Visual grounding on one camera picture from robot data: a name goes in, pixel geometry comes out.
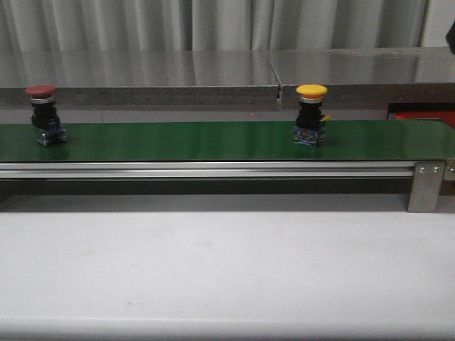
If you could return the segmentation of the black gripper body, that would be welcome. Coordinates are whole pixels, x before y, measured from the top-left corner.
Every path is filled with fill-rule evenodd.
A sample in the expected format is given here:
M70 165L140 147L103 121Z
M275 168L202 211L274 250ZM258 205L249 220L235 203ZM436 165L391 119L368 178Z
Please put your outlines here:
M452 25L446 34L446 41L449 47L449 50L454 55L455 54L455 25Z

